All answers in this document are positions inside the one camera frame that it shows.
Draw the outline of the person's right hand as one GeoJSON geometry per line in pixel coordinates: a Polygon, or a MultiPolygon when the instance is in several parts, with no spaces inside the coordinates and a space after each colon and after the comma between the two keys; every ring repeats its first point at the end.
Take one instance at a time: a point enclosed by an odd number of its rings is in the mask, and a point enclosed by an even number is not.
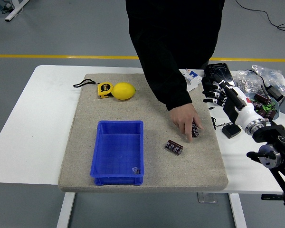
{"type": "Polygon", "coordinates": [[[203,129],[201,119],[192,103],[185,104],[169,111],[170,119],[179,129],[179,131],[186,136],[189,142],[192,142],[192,123],[200,129],[203,129]]]}

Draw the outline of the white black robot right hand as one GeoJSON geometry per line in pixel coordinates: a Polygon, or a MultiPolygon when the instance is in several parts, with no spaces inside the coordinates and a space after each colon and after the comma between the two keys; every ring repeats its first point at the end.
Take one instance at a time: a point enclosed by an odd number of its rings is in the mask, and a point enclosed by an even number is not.
{"type": "Polygon", "coordinates": [[[223,107],[230,121],[241,126],[247,133],[253,128],[266,126],[266,121],[255,112],[249,98],[236,86],[224,81],[217,74],[202,79],[205,103],[213,103],[223,107]]]}

